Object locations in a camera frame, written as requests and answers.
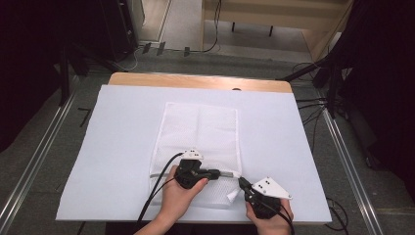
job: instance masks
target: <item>metal frame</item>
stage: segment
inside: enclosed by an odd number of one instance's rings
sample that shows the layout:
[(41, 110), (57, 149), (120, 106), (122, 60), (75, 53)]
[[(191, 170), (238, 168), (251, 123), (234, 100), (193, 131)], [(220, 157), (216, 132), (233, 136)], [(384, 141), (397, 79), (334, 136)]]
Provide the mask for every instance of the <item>metal frame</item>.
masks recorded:
[(331, 117), (327, 110), (324, 111), (324, 119), (326, 120), (327, 126), (329, 127), (330, 133), (333, 137), (333, 141), (345, 169), (348, 182), (350, 183), (356, 202), (359, 205), (360, 212), (362, 213), (369, 234), (383, 235), (384, 232), (376, 215), (375, 209), (373, 208), (366, 190), (364, 189), (363, 183), (361, 182), (356, 168), (354, 167), (353, 160), (350, 157), (346, 143), (336, 124), (336, 120)]
[(33, 156), (30, 159), (26, 169), (24, 170), (18, 184), (16, 185), (13, 192), (10, 194), (6, 204), (3, 207), (3, 210), (0, 214), (0, 235), (6, 235), (10, 226), (12, 225), (13, 220), (15, 219), (16, 214), (21, 207), (25, 196), (27, 195), (31, 184), (36, 177), (39, 169), (42, 167), (42, 164), (46, 158), (46, 155), (49, 152), (49, 149), (55, 140), (56, 135), (58, 134), (62, 123), (67, 116), (69, 109), (72, 105), (76, 90), (79, 86), (79, 78), (77, 75), (73, 78), (72, 81), (73, 91), (70, 94), (67, 101), (58, 108), (55, 113), (52, 122), (49, 124), (46, 129), (45, 134), (43, 135), (39, 145), (37, 146)]

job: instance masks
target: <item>white paper sheet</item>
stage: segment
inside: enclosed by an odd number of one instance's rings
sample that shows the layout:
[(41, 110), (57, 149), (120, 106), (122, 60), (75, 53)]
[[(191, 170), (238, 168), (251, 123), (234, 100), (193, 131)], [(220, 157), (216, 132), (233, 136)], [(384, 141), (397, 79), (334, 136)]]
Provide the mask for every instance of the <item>white paper sheet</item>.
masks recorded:
[[(111, 85), (100, 91), (57, 220), (137, 219), (167, 101), (237, 109), (243, 176), (270, 176), (290, 192), (295, 222), (331, 221), (293, 94)], [(191, 207), (181, 221), (247, 222), (245, 213), (240, 193), (229, 210)]]

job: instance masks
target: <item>electrical wire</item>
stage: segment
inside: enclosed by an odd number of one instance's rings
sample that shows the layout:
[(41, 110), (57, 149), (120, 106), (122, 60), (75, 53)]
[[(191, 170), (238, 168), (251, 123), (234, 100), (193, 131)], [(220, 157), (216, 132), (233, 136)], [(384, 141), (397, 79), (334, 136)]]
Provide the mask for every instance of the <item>electrical wire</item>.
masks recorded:
[(220, 17), (220, 10), (221, 9), (222, 9), (222, 0), (219, 0), (217, 2), (216, 9), (215, 9), (215, 12), (214, 12), (214, 18), (213, 18), (214, 28), (215, 28), (215, 39), (214, 39), (214, 43), (211, 45), (210, 48), (208, 48), (204, 51), (185, 51), (185, 50), (178, 50), (178, 49), (163, 49), (163, 50), (164, 51), (174, 51), (174, 52), (189, 52), (189, 53), (207, 53), (207, 52), (211, 51), (216, 46), (217, 41), (218, 41), (218, 26), (219, 26), (219, 17)]
[(291, 229), (291, 234), (292, 235), (295, 235), (296, 234), (296, 231), (295, 231), (295, 229), (294, 229), (294, 225), (293, 225), (293, 220), (291, 219), (291, 217), (290, 217), (290, 214), (288, 213), (288, 211), (284, 208), (284, 206), (282, 206), (281, 204), (280, 205), (277, 205), (277, 206), (280, 206), (283, 210), (284, 210), (284, 212), (287, 214), (287, 216), (285, 216), (283, 213), (281, 213), (280, 211), (276, 211), (275, 209), (273, 209), (272, 207), (270, 207), (269, 205), (267, 205), (267, 204), (265, 204), (263, 201), (261, 201), (261, 200), (255, 200), (257, 203), (260, 203), (261, 205), (263, 205), (264, 207), (266, 207), (266, 208), (268, 208), (268, 209), (270, 209), (270, 210), (272, 210), (273, 212), (276, 212), (278, 215), (280, 215), (287, 223), (288, 223), (288, 225), (290, 226), (290, 229)]
[(170, 178), (169, 180), (167, 180), (167, 181), (165, 181), (165, 183), (164, 184), (162, 184), (160, 187), (159, 187), (159, 189), (154, 193), (154, 195), (153, 195), (153, 197), (152, 197), (152, 200), (153, 200), (153, 198), (154, 197), (156, 197), (156, 195), (159, 193), (159, 191), (162, 189), (162, 187), (164, 187), (164, 185), (166, 185), (168, 182), (170, 182), (171, 180), (173, 180), (173, 179), (177, 179), (177, 176), (180, 176), (180, 175), (182, 175), (183, 173), (179, 173), (178, 175), (176, 175), (176, 176), (174, 176), (174, 177), (172, 177), (172, 178)]
[(323, 111), (324, 111), (325, 109), (326, 109), (326, 108), (323, 108), (323, 109), (321, 110), (321, 112), (318, 114), (317, 118), (315, 119), (314, 130), (313, 130), (313, 133), (312, 133), (311, 155), (312, 155), (312, 154), (314, 154), (315, 132), (316, 132), (316, 129), (317, 129), (318, 119), (320, 118), (321, 114), (323, 114)]
[(143, 220), (144, 214), (146, 213), (147, 208), (149, 207), (150, 203), (152, 202), (152, 199), (156, 196), (156, 193), (160, 191), (160, 189), (159, 189), (159, 190), (157, 190), (157, 192), (156, 192), (156, 189), (157, 189), (157, 186), (159, 185), (159, 183), (160, 183), (160, 181), (161, 181), (161, 179), (162, 179), (162, 176), (164, 175), (165, 171), (167, 170), (168, 166), (171, 164), (171, 162), (173, 162), (173, 161), (174, 161), (177, 157), (179, 157), (179, 156), (181, 156), (181, 155), (183, 155), (183, 153), (178, 153), (178, 154), (174, 155), (173, 157), (171, 157), (171, 159), (170, 159), (170, 160), (168, 161), (168, 163), (165, 165), (164, 169), (161, 171), (161, 174), (159, 175), (159, 178), (158, 178), (158, 180), (157, 180), (157, 182), (156, 182), (155, 186), (153, 187), (152, 192), (150, 193), (149, 199), (148, 199), (148, 200), (147, 200), (147, 202), (144, 204), (143, 209), (141, 209), (141, 213), (140, 213), (140, 215), (138, 216), (137, 222), (135, 223), (133, 233), (135, 233), (135, 232), (138, 230), (138, 225), (139, 225), (139, 224), (141, 223), (141, 221)]
[(302, 121), (302, 125), (306, 126), (307, 124), (309, 124), (312, 120), (316, 119), (317, 116), (313, 117), (317, 112), (321, 111), (321, 109), (324, 109), (325, 107), (320, 107), (317, 110), (315, 110), (313, 113), (311, 113), (311, 115), (308, 116), (308, 118), (306, 118), (305, 120)]
[(298, 100), (296, 100), (297, 103), (312, 102), (312, 101), (327, 101), (327, 99), (326, 98), (315, 98), (315, 99), (298, 99)]
[(139, 47), (137, 47), (137, 50), (135, 50), (134, 51), (134, 53), (133, 53), (133, 55), (134, 55), (134, 60), (135, 60), (135, 65), (134, 65), (134, 67), (132, 67), (132, 68), (130, 68), (130, 69), (127, 69), (127, 68), (124, 68), (124, 67), (122, 67), (121, 65), (119, 65), (119, 64), (117, 64), (117, 63), (115, 63), (115, 62), (113, 62), (113, 65), (115, 65), (115, 66), (117, 66), (118, 68), (120, 68), (120, 69), (122, 69), (122, 70), (125, 70), (125, 71), (132, 71), (132, 70), (134, 70), (135, 68), (137, 68), (137, 66), (138, 66), (138, 59), (137, 59), (137, 55), (136, 55), (136, 53), (141, 49), (141, 48), (143, 48), (142, 46), (139, 46)]
[(314, 107), (314, 106), (322, 106), (322, 105), (327, 105), (327, 102), (326, 103), (320, 103), (320, 104), (312, 104), (312, 105), (301, 106), (301, 107), (299, 107), (299, 110), (302, 110), (302, 109), (305, 109), (305, 108)]
[(76, 235), (80, 235), (81, 233), (82, 233), (82, 230), (83, 230), (83, 227), (85, 226), (85, 221), (83, 221), (81, 224), (80, 224), (80, 227), (79, 227), (79, 229), (78, 229), (78, 232), (76, 233)]
[[(313, 63), (310, 62), (303, 62), (303, 63), (298, 63), (295, 66), (293, 66), (292, 68), (292, 74), (295, 73), (296, 67), (301, 66), (301, 65), (311, 65)], [(311, 74), (311, 72), (308, 73), (309, 76), (311, 76), (311, 80), (307, 80), (307, 79), (302, 79), (301, 77), (299, 77), (299, 80), (303, 80), (303, 81), (312, 81), (312, 79), (314, 79), (314, 76)]]
[(326, 198), (327, 200), (331, 201), (332, 203), (334, 203), (335, 205), (337, 205), (342, 212), (345, 214), (345, 218), (346, 218), (346, 222), (344, 222), (340, 215), (336, 212), (335, 207), (331, 207), (329, 206), (330, 211), (335, 215), (336, 219), (339, 221), (340, 225), (342, 226), (342, 228), (334, 228), (328, 224), (324, 224), (326, 227), (334, 230), (334, 231), (344, 231), (346, 235), (348, 235), (348, 231), (347, 231), (347, 226), (348, 226), (348, 216), (346, 213), (346, 210), (342, 207), (342, 205), (340, 205), (338, 202), (336, 202), (335, 200), (331, 199), (331, 198)]

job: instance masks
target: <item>white controller tag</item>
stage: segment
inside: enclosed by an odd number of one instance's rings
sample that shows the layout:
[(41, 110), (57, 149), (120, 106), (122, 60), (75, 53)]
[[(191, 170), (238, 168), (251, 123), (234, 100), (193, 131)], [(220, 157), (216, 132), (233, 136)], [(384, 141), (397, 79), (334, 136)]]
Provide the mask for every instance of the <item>white controller tag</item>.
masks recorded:
[(253, 184), (253, 188), (260, 194), (273, 198), (292, 200), (293, 197), (270, 177), (259, 180)]
[(181, 156), (183, 160), (202, 160), (204, 156), (196, 149), (187, 150)]

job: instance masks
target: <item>white bag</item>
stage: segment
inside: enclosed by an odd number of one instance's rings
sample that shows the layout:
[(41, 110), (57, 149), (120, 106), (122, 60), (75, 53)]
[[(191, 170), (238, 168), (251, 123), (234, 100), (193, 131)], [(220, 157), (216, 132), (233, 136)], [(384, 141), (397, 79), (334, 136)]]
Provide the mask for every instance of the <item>white bag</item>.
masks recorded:
[[(158, 140), (150, 166), (150, 192), (162, 169), (178, 153), (197, 149), (203, 156), (201, 168), (242, 174), (238, 138), (238, 112), (235, 109), (166, 103)], [(172, 165), (179, 165), (178, 157)], [(226, 209), (239, 192), (237, 178), (212, 180), (193, 200), (192, 206)], [(161, 203), (161, 191), (152, 201)]]

